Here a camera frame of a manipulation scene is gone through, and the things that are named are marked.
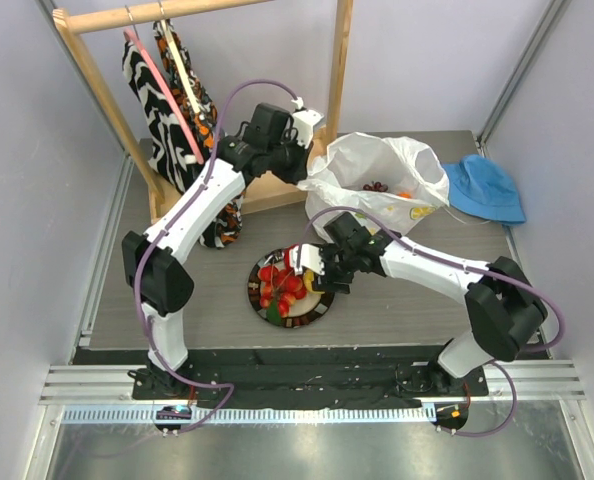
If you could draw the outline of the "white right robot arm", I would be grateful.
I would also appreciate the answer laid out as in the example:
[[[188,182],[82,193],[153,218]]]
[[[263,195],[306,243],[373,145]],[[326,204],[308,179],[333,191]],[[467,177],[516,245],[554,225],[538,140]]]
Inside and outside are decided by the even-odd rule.
[[[510,258],[470,261],[425,248],[385,225],[371,232],[350,210],[324,230],[327,243],[305,244],[290,255],[295,271],[313,273],[315,290],[347,293],[362,272],[421,285],[465,307],[469,327],[423,368],[423,392],[452,394],[477,368],[514,361],[548,316],[542,297]]]

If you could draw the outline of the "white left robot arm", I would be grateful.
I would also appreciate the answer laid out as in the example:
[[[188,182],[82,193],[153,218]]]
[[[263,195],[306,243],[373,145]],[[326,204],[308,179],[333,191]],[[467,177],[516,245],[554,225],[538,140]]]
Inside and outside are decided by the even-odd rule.
[[[122,240],[127,283],[147,337],[156,388],[167,398],[182,397],[190,375],[183,336],[183,309],[194,290],[184,264],[218,214],[256,178],[272,173],[296,185],[323,114],[298,106],[289,112],[267,103],[255,107],[239,131],[215,141],[211,158],[181,199],[144,233]]]

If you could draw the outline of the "white plastic bag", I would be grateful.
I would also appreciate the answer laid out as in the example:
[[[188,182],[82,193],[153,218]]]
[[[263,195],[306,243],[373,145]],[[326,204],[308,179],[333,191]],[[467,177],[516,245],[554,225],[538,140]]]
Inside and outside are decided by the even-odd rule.
[[[327,147],[308,167],[297,188],[307,193],[309,217],[334,206],[356,208],[370,231],[378,218],[408,233],[419,221],[449,204],[448,175],[433,149],[407,136],[380,138],[354,132]]]

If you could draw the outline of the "fake yellow lemon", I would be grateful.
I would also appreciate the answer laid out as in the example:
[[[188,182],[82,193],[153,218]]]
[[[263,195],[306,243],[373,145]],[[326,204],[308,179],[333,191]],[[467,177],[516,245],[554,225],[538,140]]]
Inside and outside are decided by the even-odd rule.
[[[316,289],[315,280],[317,279],[317,275],[311,271],[306,270],[302,276],[303,284],[306,290],[313,294],[319,294],[319,291]]]

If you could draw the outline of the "fake red cherry bunch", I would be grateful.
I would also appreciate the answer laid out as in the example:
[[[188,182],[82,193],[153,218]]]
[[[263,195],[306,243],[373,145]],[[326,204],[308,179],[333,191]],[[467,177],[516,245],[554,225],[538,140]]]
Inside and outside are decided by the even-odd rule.
[[[259,305],[267,321],[282,326],[283,321],[290,316],[291,307],[307,295],[302,277],[287,269],[279,270],[275,265],[267,265],[258,271],[258,279]]]

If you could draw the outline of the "fake red apple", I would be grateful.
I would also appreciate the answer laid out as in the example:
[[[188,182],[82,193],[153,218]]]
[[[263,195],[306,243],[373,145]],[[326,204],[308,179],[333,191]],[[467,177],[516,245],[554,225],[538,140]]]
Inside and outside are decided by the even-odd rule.
[[[296,244],[293,244],[289,247],[287,247],[284,252],[283,252],[283,263],[285,265],[285,268],[290,271],[291,273],[295,272],[295,266],[293,263],[293,251],[297,248]]]

